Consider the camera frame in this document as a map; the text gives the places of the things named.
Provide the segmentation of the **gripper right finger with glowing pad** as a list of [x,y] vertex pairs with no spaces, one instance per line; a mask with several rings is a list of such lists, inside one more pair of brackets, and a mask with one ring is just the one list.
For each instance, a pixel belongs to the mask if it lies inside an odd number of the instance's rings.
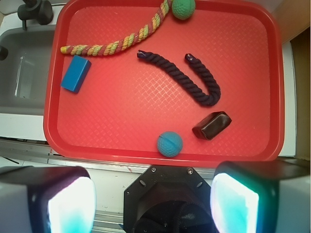
[[222,162],[212,179],[210,209],[220,233],[309,233],[310,162]]

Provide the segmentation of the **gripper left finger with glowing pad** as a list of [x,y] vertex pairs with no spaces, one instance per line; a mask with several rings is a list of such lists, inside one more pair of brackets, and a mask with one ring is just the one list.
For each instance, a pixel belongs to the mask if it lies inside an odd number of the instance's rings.
[[0,169],[2,233],[89,233],[95,209],[95,184],[83,167]]

